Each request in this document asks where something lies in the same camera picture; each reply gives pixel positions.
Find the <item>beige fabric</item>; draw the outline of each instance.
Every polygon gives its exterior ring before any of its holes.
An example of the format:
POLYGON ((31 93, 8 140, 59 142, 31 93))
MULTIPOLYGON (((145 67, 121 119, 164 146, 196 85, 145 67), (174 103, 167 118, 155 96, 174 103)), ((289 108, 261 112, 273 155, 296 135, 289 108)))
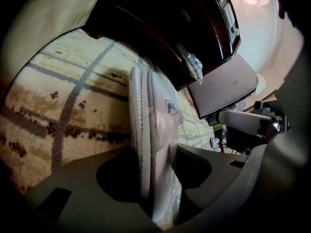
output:
POLYGON ((0 101, 13 78, 45 45, 85 25, 97 0, 28 0, 0 49, 0 101))
MULTIPOLYGON (((81 29, 26 64, 0 109, 0 159, 21 193, 66 163, 130 146, 128 76, 136 65, 154 68, 120 42, 81 29)), ((213 128, 199 120, 188 89, 174 92, 184 117, 178 142, 210 149, 213 128)))

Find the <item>blue logo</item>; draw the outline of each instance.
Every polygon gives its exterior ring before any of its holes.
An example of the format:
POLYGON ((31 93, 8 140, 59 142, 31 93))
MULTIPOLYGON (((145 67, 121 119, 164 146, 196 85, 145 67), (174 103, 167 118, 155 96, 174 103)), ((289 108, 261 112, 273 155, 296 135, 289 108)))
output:
POLYGON ((165 100, 166 107, 168 109, 168 113, 172 116, 178 113, 178 110, 175 108, 175 105, 170 100, 165 100))

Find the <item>white slipper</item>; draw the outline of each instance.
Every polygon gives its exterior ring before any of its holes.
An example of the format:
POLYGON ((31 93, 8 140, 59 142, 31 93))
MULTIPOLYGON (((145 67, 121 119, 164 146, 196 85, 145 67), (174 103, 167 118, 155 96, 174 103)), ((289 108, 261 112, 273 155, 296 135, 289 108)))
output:
POLYGON ((214 152, 218 152, 218 153, 220 153, 222 151, 220 147, 214 147, 212 150, 214 152))
POLYGON ((212 147, 212 149, 214 147, 219 147, 219 139, 218 138, 212 137, 209 139, 209 142, 210 142, 210 146, 212 147))
POLYGON ((137 67, 131 70, 130 77, 130 120, 132 130, 132 144, 138 155, 139 174, 140 174, 140 193, 143 201, 147 202, 150 189, 150 133, 147 100, 147 73, 144 74, 143 81, 142 70, 137 67))
POLYGON ((156 72, 134 67, 129 89, 141 197, 151 206, 153 221, 164 229, 168 221, 173 222, 178 216, 181 184, 172 169, 175 153, 170 146, 177 142, 183 118, 175 95, 156 72))

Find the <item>white wall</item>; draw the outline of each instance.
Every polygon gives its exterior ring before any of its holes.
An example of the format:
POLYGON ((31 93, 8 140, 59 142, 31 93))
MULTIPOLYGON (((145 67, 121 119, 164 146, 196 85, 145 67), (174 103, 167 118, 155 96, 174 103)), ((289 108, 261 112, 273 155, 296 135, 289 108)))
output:
POLYGON ((280 49, 273 68, 277 68, 282 76, 285 78, 288 72, 294 65, 299 53, 303 47, 304 39, 297 28, 294 28, 287 14, 284 19, 284 32, 280 45, 280 49))
POLYGON ((249 108, 254 105, 256 101, 263 100, 266 96, 279 89, 279 87, 283 84, 284 80, 281 76, 281 73, 277 68, 268 68, 261 72, 261 75, 266 80, 266 88, 259 95, 251 95, 247 99, 245 99, 245 107, 249 108))
POLYGON ((238 53, 255 72, 260 72, 276 59, 283 36, 284 22, 277 15, 276 0, 267 5, 231 1, 241 34, 238 53))
POLYGON ((254 94, 245 100, 246 108, 252 106, 255 101, 262 100, 283 84, 288 72, 293 67, 303 47, 304 39, 300 31, 292 26, 287 15, 284 19, 284 32, 279 47, 279 52, 273 65, 261 71, 266 80, 266 88, 258 96, 254 94))

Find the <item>gray panel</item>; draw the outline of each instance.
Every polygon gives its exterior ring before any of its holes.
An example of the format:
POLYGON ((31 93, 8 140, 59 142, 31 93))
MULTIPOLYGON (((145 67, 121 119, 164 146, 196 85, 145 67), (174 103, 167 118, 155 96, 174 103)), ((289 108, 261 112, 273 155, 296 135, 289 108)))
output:
POLYGON ((238 54, 203 77, 200 85, 189 85, 200 118, 251 95, 258 86, 256 73, 238 54))
POLYGON ((253 200, 268 206, 297 182, 299 172, 310 161, 308 132, 283 132, 268 144, 254 187, 253 200))
POLYGON ((308 128, 311 122, 311 63, 305 48, 301 51, 285 83, 276 91, 276 99, 293 130, 308 128))
POLYGON ((39 183, 26 199, 37 208, 55 188, 72 191, 56 221, 66 232, 157 232, 158 227, 137 203, 114 200, 97 182, 96 173, 103 163, 129 151, 125 147, 72 161, 39 183))
POLYGON ((248 156, 217 153, 203 149, 178 144, 181 152, 191 152, 206 159, 212 166, 208 178, 199 187, 186 189, 185 194, 198 208, 207 208, 229 185, 234 182, 241 168, 229 165, 232 161, 246 163, 248 156))
POLYGON ((208 232, 211 227, 235 215, 253 191, 266 147, 267 145, 261 145, 253 149, 236 179, 206 209, 191 220, 167 232, 208 232))

